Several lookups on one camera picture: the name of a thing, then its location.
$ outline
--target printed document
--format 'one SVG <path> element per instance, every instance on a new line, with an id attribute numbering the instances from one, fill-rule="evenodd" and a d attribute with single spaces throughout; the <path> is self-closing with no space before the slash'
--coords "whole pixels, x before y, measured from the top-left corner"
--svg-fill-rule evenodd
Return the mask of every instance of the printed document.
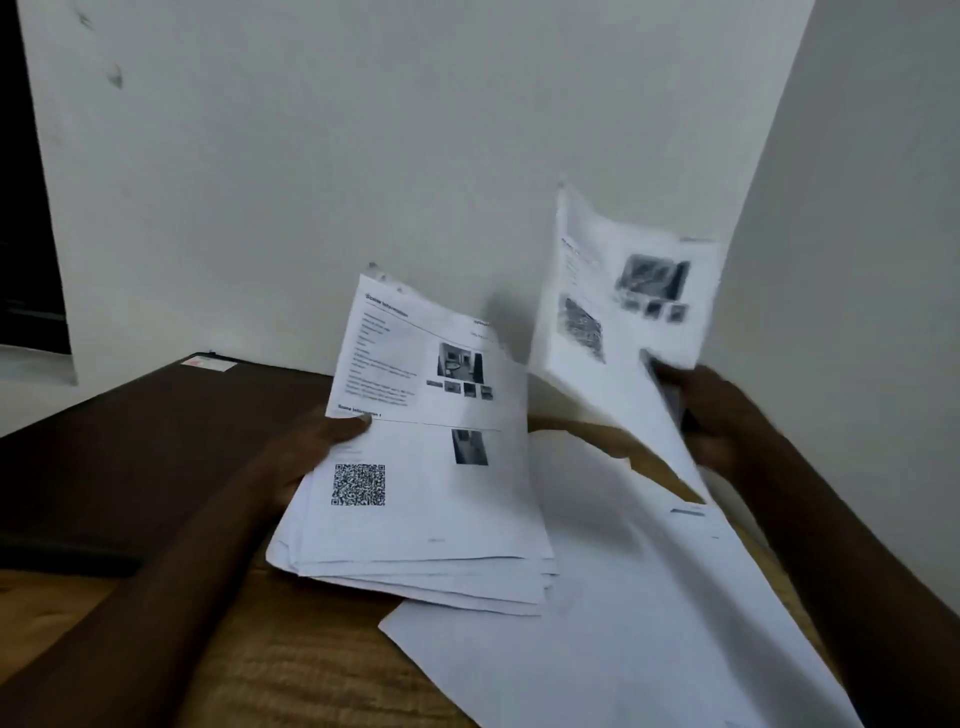
<path id="1" fill-rule="evenodd" d="M 615 223 L 562 187 L 530 352 L 533 374 L 628 430 L 707 499 L 647 359 L 696 363 L 725 251 Z"/>

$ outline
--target wooden table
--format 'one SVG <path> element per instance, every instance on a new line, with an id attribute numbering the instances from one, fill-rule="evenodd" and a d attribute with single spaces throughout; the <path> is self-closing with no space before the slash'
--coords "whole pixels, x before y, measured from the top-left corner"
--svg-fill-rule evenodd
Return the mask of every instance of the wooden table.
<path id="1" fill-rule="evenodd" d="M 697 497 L 649 450 L 599 425 L 532 419 L 567 429 L 688 500 Z M 826 653 L 777 562 L 740 538 L 814 647 Z M 115 579 L 0 571 L 0 681 L 83 618 Z M 298 579 L 253 559 L 244 584 L 198 663 L 181 726 L 472 725 L 377 624 L 390 595 Z"/>

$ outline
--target horizontal line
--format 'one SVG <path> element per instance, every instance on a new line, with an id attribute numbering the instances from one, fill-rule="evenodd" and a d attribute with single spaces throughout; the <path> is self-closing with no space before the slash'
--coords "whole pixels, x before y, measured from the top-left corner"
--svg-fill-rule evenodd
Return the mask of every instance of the horizontal line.
<path id="1" fill-rule="evenodd" d="M 466 425 L 438 425 L 437 423 L 412 423 L 409 420 L 387 420 L 383 417 L 376 418 L 380 422 L 385 423 L 404 423 L 406 425 L 427 425 L 428 427 L 447 427 L 449 429 L 475 429 L 481 432 L 503 432 L 502 429 L 496 429 L 496 427 L 467 427 Z"/>

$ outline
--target white paper sheet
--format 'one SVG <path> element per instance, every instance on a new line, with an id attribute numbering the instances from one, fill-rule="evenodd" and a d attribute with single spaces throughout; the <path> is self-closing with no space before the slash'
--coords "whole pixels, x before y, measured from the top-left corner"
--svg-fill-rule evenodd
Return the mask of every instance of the white paper sheet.
<path id="1" fill-rule="evenodd" d="M 298 561 L 551 556 L 517 435 L 483 430 L 486 465 L 465 465 L 449 427 L 374 421 L 313 472 Z M 334 502 L 338 469 L 355 463 L 384 467 L 383 504 Z"/>
<path id="2" fill-rule="evenodd" d="M 617 302 L 614 267 L 630 251 L 689 248 L 682 324 L 651 321 L 625 311 Z M 557 202 L 554 250 L 541 291 L 530 352 L 530 371 L 583 406 L 602 412 L 659 456 L 707 501 L 709 491 L 684 445 L 659 386 L 641 352 L 681 351 L 674 363 L 696 361 L 719 282 L 719 244 L 679 242 L 662 231 L 624 226 L 601 218 L 570 190 Z"/>
<path id="3" fill-rule="evenodd" d="M 405 602 L 381 623 L 469 716 L 484 728 L 859 725 L 769 587 L 751 585 L 756 566 L 718 511 L 681 508 L 565 433 L 531 441 L 560 571 L 544 615 Z M 723 582 L 691 554 L 722 560 Z"/>
<path id="4" fill-rule="evenodd" d="M 452 572 L 451 565 L 458 565 L 457 562 L 436 562 L 433 568 L 436 570 L 432 574 L 406 574 L 399 572 L 389 572 L 387 568 L 392 562 L 379 562 L 381 573 L 379 574 L 354 574 L 350 571 L 350 562 L 344 562 L 339 566 L 344 567 L 344 574 L 314 574 L 306 570 L 302 564 L 295 563 L 291 558 L 291 543 L 297 541 L 297 534 L 300 533 L 303 516 L 305 515 L 305 506 L 309 497 L 310 478 L 304 479 L 304 482 L 297 489 L 289 507 L 284 513 L 280 524 L 277 526 L 274 538 L 267 548 L 267 561 L 278 569 L 283 569 L 296 573 L 300 576 L 340 576 L 346 577 L 356 583 L 348 584 L 361 589 L 371 589 L 371 582 L 383 585 L 392 585 L 399 587 L 408 587 L 415 590 L 423 590 L 425 593 L 448 592 L 463 596 L 477 596 L 487 600 L 519 601 L 529 604 L 543 603 L 544 589 L 550 586 L 552 577 L 549 574 L 540 573 L 540 568 L 536 560 L 529 563 L 522 559 L 476 559 L 470 561 L 477 562 L 516 562 L 519 566 L 528 567 L 525 570 L 505 570 L 505 564 L 489 564 L 492 569 L 475 570 L 473 573 Z M 344 583 L 342 580 L 331 580 L 331 583 Z M 487 607 L 492 602 L 479 602 Z"/>
<path id="5" fill-rule="evenodd" d="M 361 276 L 328 417 L 468 429 L 526 417 L 526 381 L 490 326 Z"/>

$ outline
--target document page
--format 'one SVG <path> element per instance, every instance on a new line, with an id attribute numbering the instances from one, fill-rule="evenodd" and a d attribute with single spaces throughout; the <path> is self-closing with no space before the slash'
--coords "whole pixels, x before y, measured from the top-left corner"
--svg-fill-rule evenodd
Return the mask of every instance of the document page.
<path id="1" fill-rule="evenodd" d="M 553 551 L 530 486 L 526 377 L 485 322 L 361 276 L 327 415 L 373 424 L 311 474 L 298 572 L 509 557 L 542 591 Z"/>
<path id="2" fill-rule="evenodd" d="M 529 365 L 627 429 L 706 499 L 707 487 L 646 362 L 647 352 L 676 366 L 696 362 L 723 252 L 716 243 L 683 242 L 669 232 L 607 220 L 561 188 Z M 658 258 L 651 271 L 653 255 L 677 260 Z"/>
<path id="3" fill-rule="evenodd" d="M 497 427 L 526 417 L 516 367 L 486 322 L 361 276 L 326 414 Z"/>

